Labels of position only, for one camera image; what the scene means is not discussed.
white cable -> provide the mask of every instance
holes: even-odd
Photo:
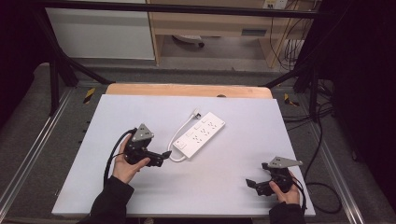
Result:
[[[171,139],[171,141],[169,142],[169,145],[168,145],[168,151],[171,151],[171,146],[172,146],[172,143],[173,143],[173,141],[174,141],[176,135],[184,128],[184,126],[186,126],[186,125],[190,122],[191,119],[193,119],[193,118],[198,118],[198,119],[199,119],[200,117],[201,117],[201,115],[199,114],[199,110],[198,110],[198,108],[196,108],[196,109],[192,112],[192,114],[190,115],[189,119],[188,119],[183,125],[181,125],[181,127],[177,130],[177,132],[175,133],[175,135],[172,137],[172,139]],[[183,156],[183,157],[181,157],[180,159],[175,159],[175,158],[173,158],[172,156],[170,156],[169,159],[170,159],[171,161],[174,161],[174,162],[180,162],[180,161],[186,160],[187,158],[186,158],[186,156]]]

yellow and black tape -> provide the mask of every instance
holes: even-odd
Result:
[[[88,104],[93,96],[93,93],[95,92],[95,88],[90,88],[85,95],[84,101],[82,102],[83,104]]]
[[[287,105],[294,105],[294,106],[300,106],[298,102],[293,102],[290,100],[289,95],[285,93],[285,104]]]

wall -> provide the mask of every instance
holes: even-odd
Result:
[[[48,8],[47,12],[61,48],[70,57],[154,60],[147,12],[62,8]]]

black sleeve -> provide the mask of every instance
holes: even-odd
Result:
[[[270,223],[305,224],[305,219],[299,204],[279,203],[270,210]]]
[[[93,202],[89,215],[78,224],[123,224],[126,220],[126,204],[134,188],[111,176],[103,191]]]

person's left hand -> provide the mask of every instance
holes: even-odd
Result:
[[[141,168],[145,167],[149,163],[149,158],[145,158],[137,164],[131,165],[124,159],[123,153],[125,146],[131,135],[127,135],[125,140],[120,145],[119,156],[116,157],[116,162],[113,169],[113,176],[122,181],[125,184],[131,182],[134,175],[140,171]]]

